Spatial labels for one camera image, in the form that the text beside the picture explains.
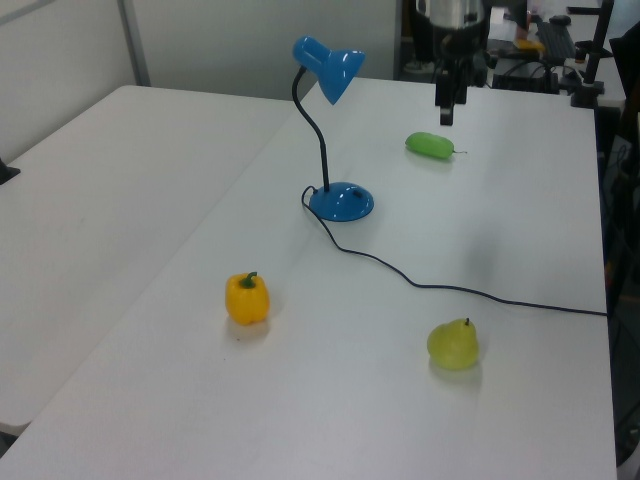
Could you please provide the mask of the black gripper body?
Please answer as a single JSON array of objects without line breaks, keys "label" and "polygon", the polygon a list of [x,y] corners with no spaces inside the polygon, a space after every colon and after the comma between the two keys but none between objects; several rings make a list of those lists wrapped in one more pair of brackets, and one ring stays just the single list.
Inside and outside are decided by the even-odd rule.
[{"label": "black gripper body", "polygon": [[455,105],[454,94],[460,85],[485,86],[487,36],[487,24],[462,29],[434,27],[433,50],[441,62],[441,71],[436,76],[436,106]]}]

